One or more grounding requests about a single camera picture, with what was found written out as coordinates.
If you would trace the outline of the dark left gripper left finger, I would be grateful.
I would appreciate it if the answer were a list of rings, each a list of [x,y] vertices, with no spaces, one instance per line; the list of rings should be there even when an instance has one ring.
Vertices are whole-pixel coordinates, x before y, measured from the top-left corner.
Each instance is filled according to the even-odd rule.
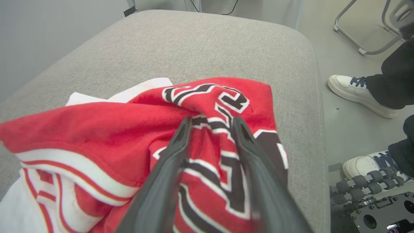
[[[182,120],[115,233],[173,233],[179,183],[189,165],[192,119]]]

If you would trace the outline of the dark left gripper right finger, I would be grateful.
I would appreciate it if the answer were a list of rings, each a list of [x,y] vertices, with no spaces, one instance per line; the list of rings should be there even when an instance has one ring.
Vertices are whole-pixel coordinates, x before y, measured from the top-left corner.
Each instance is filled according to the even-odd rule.
[[[233,119],[233,136],[245,171],[253,233],[312,233],[287,186],[239,116]]]

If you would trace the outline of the grey tubular metal chair frame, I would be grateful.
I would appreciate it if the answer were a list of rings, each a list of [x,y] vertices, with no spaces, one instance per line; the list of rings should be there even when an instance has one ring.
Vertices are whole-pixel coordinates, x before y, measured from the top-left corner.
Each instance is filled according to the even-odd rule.
[[[375,50],[375,51],[368,51],[364,49],[363,46],[361,46],[356,40],[354,40],[348,33],[346,33],[342,28],[339,26],[339,20],[340,18],[353,6],[357,0],[351,0],[350,3],[339,13],[339,15],[336,17],[333,25],[333,30],[339,34],[341,34],[344,38],[346,38],[347,41],[349,41],[353,46],[355,46],[358,49],[358,52],[362,56],[366,55],[378,55],[380,53],[385,52],[389,48],[391,48],[394,44],[396,44],[399,41],[402,41],[402,35],[391,26],[391,24],[386,22],[386,13],[389,9],[390,3],[392,0],[386,0],[384,9],[382,11],[381,20],[382,20],[382,28],[391,33],[395,36],[389,43],[387,43],[382,48]]]

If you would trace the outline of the red Bulls 23 jersey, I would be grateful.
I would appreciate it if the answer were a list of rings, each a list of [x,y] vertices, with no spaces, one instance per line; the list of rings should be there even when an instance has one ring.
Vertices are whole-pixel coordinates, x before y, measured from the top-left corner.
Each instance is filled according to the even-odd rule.
[[[287,184],[271,87],[241,78],[181,85],[155,78],[127,93],[123,101],[69,101],[0,124],[0,141],[22,165],[0,202],[0,233],[114,233],[187,117],[188,167],[172,229],[162,233],[253,233],[230,127],[234,117],[243,118]]]

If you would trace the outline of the grey roller robot wheel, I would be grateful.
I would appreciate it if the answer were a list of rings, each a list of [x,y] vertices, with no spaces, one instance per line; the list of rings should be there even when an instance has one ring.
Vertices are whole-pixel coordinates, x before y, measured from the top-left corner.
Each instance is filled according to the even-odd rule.
[[[368,195],[376,195],[381,192],[401,187],[405,180],[397,175],[394,168],[381,168],[371,171],[367,175],[358,175],[350,180],[337,182],[330,186],[330,198],[336,205],[344,205],[348,202],[359,202]]]

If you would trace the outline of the dark grey blurred object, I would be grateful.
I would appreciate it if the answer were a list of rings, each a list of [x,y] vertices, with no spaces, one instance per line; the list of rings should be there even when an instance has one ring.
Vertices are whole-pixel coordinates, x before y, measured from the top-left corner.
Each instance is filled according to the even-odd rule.
[[[414,0],[401,0],[389,17],[406,41],[414,39]]]

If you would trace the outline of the black trouser leg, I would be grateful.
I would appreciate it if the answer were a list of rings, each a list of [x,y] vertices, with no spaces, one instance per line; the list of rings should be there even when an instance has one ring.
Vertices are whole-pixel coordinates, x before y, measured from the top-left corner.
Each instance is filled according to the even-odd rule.
[[[387,57],[381,71],[382,74],[366,78],[374,99],[391,109],[414,105],[414,41],[403,43]]]
[[[403,132],[407,138],[389,145],[388,150],[400,170],[414,179],[414,115],[405,120]]]

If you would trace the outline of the white sneaker with navy laces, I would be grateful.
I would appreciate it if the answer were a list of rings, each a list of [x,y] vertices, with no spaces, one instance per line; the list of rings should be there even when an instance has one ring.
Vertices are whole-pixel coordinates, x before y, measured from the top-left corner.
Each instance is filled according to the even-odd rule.
[[[412,176],[405,174],[392,158],[389,151],[375,152],[364,156],[352,158],[343,163],[343,173],[347,179],[354,176],[367,175],[371,171],[379,171],[383,168],[393,168],[396,175],[402,177],[405,182],[413,179]]]
[[[327,80],[327,85],[337,96],[364,105],[383,118],[395,118],[399,114],[399,110],[380,105],[374,99],[368,90],[365,77],[356,78],[344,75],[331,75]]]

